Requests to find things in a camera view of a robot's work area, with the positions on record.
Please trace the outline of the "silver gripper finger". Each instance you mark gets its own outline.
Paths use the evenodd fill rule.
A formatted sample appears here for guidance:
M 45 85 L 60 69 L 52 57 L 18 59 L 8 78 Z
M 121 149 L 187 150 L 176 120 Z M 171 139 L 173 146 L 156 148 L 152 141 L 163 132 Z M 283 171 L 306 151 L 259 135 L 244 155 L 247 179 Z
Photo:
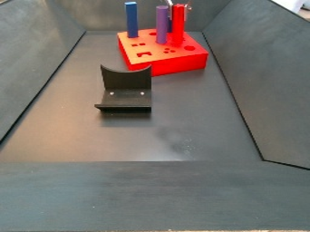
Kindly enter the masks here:
M 172 18 L 172 13 L 173 13 L 173 1 L 172 0 L 164 0 L 164 3 L 168 6 L 168 16 L 169 18 Z

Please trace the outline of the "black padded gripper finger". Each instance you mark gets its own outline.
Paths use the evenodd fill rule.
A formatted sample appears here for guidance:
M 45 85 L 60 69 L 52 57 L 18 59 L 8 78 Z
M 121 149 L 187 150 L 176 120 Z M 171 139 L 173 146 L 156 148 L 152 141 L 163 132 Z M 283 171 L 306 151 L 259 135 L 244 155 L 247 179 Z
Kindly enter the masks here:
M 187 3 L 184 4 L 184 21 L 187 20 L 187 14 L 191 11 L 191 0 L 187 0 Z

